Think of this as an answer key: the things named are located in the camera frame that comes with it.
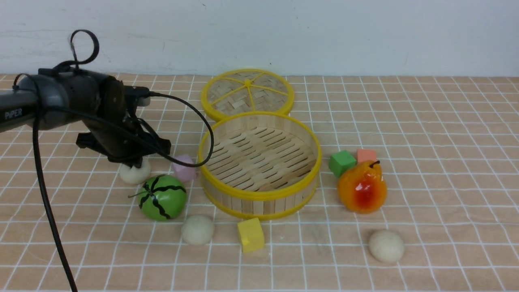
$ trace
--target yellow rim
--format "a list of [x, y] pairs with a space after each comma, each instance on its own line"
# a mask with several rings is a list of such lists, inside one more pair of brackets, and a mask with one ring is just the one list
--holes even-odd
[[[289, 117], [287, 115], [283, 115], [283, 114], [275, 113], [275, 112], [246, 112], [246, 113], [240, 113], [237, 115], [227, 117], [227, 118], [217, 122], [212, 127], [212, 129], [213, 129], [213, 131], [215, 131], [218, 127], [220, 127], [224, 123], [227, 123], [236, 118], [241, 118], [241, 117], [249, 116], [249, 115], [273, 115], [273, 116], [277, 116], [277, 117], [281, 117], [281, 118], [286, 118], [294, 123], [297, 123], [303, 129], [305, 129], [305, 131], [307, 131], [312, 136], [313, 142], [317, 146], [316, 164], [313, 166], [312, 170], [302, 180], [300, 180], [299, 182], [297, 182], [289, 187], [286, 187], [281, 190], [266, 191], [266, 192], [252, 192], [252, 191], [245, 191], [245, 190], [240, 190], [240, 189], [235, 189], [233, 187], [230, 187], [230, 186], [224, 184], [223, 182], [221, 182], [220, 180], [218, 180], [214, 175], [212, 175], [212, 173], [207, 169], [206, 165], [202, 165], [200, 167], [200, 172], [202, 173], [202, 175], [213, 186], [215, 186], [217, 189], [224, 192], [225, 194], [232, 196], [232, 197], [236, 197], [236, 198], [240, 198], [240, 199], [244, 199], [244, 200], [252, 200], [252, 201], [268, 201], [268, 200], [275, 200], [275, 199], [287, 197], [296, 192], [301, 191], [306, 186], [308, 186], [312, 182], [312, 180], [316, 177], [316, 175], [319, 173], [319, 169], [321, 167], [322, 151], [321, 151], [321, 146], [319, 144], [319, 140], [317, 139], [316, 135], [305, 124], [301, 123], [300, 121], [298, 121], [292, 117]], [[203, 136], [200, 146], [198, 147], [198, 161], [203, 161], [206, 158], [204, 156], [204, 154], [202, 153], [202, 149], [203, 149], [203, 145], [205, 144], [208, 137], [209, 137], [209, 132], [207, 132]]]
[[258, 78], [259, 76], [261, 76], [263, 74], [268, 74], [268, 75], [271, 75], [271, 76], [279, 79], [279, 81], [281, 81], [281, 83], [283, 83], [283, 85], [286, 87], [288, 92], [284, 93], [284, 92], [278, 92], [277, 90], [274, 90], [275, 92], [278, 92], [278, 93], [281, 93], [283, 95], [286, 95], [286, 103], [285, 103], [285, 105], [283, 105], [282, 108], [280, 108], [278, 111], [276, 111], [276, 113], [281, 113], [281, 114], [284, 114], [284, 115], [288, 115], [290, 113], [290, 111], [292, 110], [292, 106], [294, 104], [294, 89], [292, 88], [290, 83], [288, 83], [283, 77], [281, 77], [278, 74], [273, 73], [273, 72], [269, 72], [269, 71], [265, 71], [265, 70], [261, 70], [261, 69], [239, 69], [239, 70], [233, 70], [233, 71], [229, 71], [229, 72], [225, 72], [223, 74], [220, 74], [220, 75], [216, 76], [215, 78], [209, 80], [209, 82], [207, 82], [207, 84], [203, 87], [202, 92], [200, 94], [200, 102], [202, 103], [202, 108], [207, 113], [207, 116], [209, 116], [215, 122], [219, 122], [219, 121], [223, 120], [224, 118], [228, 117], [227, 115], [225, 115], [225, 114], [223, 114], [223, 113], [221, 113], [221, 112], [219, 112], [219, 111], [217, 111], [217, 110], [215, 110], [213, 108], [212, 104], [207, 100], [207, 93], [209, 91], [209, 88], [211, 88], [211, 86], [216, 81], [218, 81], [219, 79], [227, 79], [227, 80], [230, 79], [230, 80], [232, 80], [231, 78], [227, 78], [226, 76], [231, 75], [231, 74], [235, 74], [235, 73], [241, 73], [241, 72], [258, 72], [258, 73], [261, 73], [256, 78]]
[[301, 210], [310, 200], [313, 198], [313, 195], [316, 193], [317, 190], [317, 183], [316, 186], [313, 188], [310, 195], [308, 195], [308, 198], [306, 198], [304, 201], [302, 201], [299, 205], [293, 207], [292, 209], [288, 209], [283, 212], [275, 213], [275, 214], [269, 214], [269, 215], [255, 215], [255, 214], [245, 214], [238, 211], [231, 210], [224, 205], [220, 204], [213, 196], [209, 193], [209, 191], [206, 189], [206, 187], [202, 184], [202, 188], [204, 193], [206, 193], [206, 197], [213, 203], [218, 209], [222, 210], [222, 212], [227, 213], [231, 216], [241, 218], [241, 219], [252, 219], [252, 218], [258, 218], [260, 221], [266, 221], [266, 220], [275, 220], [279, 218], [286, 217], [288, 215], [292, 215], [295, 212]]

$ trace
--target toy watermelon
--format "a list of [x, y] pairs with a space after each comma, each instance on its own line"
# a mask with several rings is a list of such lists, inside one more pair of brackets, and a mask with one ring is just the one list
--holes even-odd
[[180, 215], [186, 201], [187, 192], [179, 179], [157, 175], [144, 182], [139, 195], [139, 208], [150, 219], [166, 221]]

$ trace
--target bamboo steamer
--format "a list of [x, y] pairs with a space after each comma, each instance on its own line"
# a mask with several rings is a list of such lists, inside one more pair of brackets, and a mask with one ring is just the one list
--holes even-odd
[[281, 76], [260, 69], [225, 72], [202, 89], [203, 110], [213, 121], [252, 111], [288, 115], [294, 104], [294, 89]]
[[[319, 140], [303, 123], [275, 112], [244, 112], [213, 126], [211, 159], [200, 168], [209, 200], [232, 216], [278, 219], [305, 206], [319, 182]], [[207, 157], [209, 133], [198, 159]]]

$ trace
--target pink foam block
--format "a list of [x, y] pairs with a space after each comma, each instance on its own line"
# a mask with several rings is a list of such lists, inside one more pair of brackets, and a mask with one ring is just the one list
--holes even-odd
[[[187, 154], [177, 156], [177, 157], [175, 157], [175, 159], [185, 162], [185, 163], [193, 164], [193, 160]], [[174, 175], [181, 182], [188, 182], [188, 181], [194, 180], [196, 178], [196, 167], [187, 167], [187, 166], [173, 163], [173, 171], [175, 172]]]
[[368, 160], [376, 161], [377, 152], [370, 149], [357, 149], [357, 164]]

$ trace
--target green cube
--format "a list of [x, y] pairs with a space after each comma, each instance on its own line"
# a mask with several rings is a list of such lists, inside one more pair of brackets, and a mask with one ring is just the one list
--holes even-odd
[[349, 168], [355, 166], [357, 160], [347, 150], [343, 150], [333, 154], [328, 162], [328, 168], [335, 177], [339, 178]]

